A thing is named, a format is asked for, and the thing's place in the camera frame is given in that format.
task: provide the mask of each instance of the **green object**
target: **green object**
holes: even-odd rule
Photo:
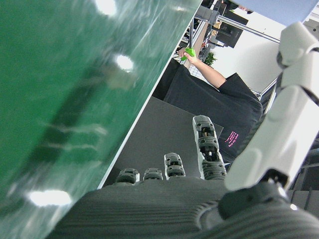
[[[0,238],[103,184],[200,3],[0,1]]]
[[[206,59],[205,59],[205,61],[204,61],[204,63],[205,63],[206,65],[211,66],[211,65],[214,63],[214,61],[216,61],[216,60],[217,60],[217,59],[214,58],[214,53],[209,52],[208,55],[207,55],[207,57],[206,57]]]
[[[196,55],[196,52],[195,52],[195,50],[193,49],[193,48],[185,48],[185,51],[190,55],[190,56],[195,56]],[[183,56],[182,58],[181,58],[181,60],[182,61],[184,61],[184,60],[186,60],[187,59],[187,57],[186,56]]]

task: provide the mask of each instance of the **black t-shirt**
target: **black t-shirt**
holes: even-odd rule
[[[262,106],[237,73],[216,90],[192,76],[183,65],[177,68],[164,101],[194,115],[210,117],[224,127],[218,139],[224,161],[233,161],[243,140],[262,115]]]

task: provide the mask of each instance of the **person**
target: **person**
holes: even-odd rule
[[[224,4],[226,4],[226,11],[230,11],[230,10],[234,10],[236,8],[239,8],[239,9],[242,9],[243,11],[246,11],[247,14],[251,14],[253,13],[252,10],[249,10],[248,8],[244,7],[244,6],[241,6],[241,5],[238,5],[230,0],[223,0],[222,1]]]
[[[191,57],[185,48],[178,54],[186,56],[209,84],[171,59],[153,96],[194,115],[208,116],[222,126],[218,139],[220,152],[225,162],[233,162],[246,136],[262,116],[260,101],[237,73],[225,78],[197,57]]]

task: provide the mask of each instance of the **black surface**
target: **black surface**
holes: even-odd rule
[[[200,177],[192,119],[195,115],[151,97],[130,138],[111,170],[105,185],[115,182],[124,168],[135,168],[141,179],[154,167],[164,176],[164,155],[180,155],[186,176]],[[222,127],[215,124],[217,137]]]
[[[238,23],[241,23],[243,25],[246,25],[248,20],[231,12],[231,11],[227,11],[225,14],[224,14],[225,17],[229,18],[229,19],[232,19]],[[225,22],[223,22],[221,25],[220,25],[220,32],[217,33],[217,36],[216,36],[216,40],[224,43],[225,45],[227,46],[230,46],[232,48],[235,47],[239,37],[241,36],[241,33],[243,32],[243,30],[235,27],[235,26],[231,26],[229,24],[226,24]]]

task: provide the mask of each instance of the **white wall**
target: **white wall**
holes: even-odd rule
[[[247,14],[236,9],[235,13],[249,20],[248,27],[277,39],[285,28],[256,12]],[[251,89],[260,92],[281,72],[276,62],[278,46],[275,42],[243,31],[234,48],[215,47],[211,50],[217,58],[212,67],[225,77],[237,72]]]

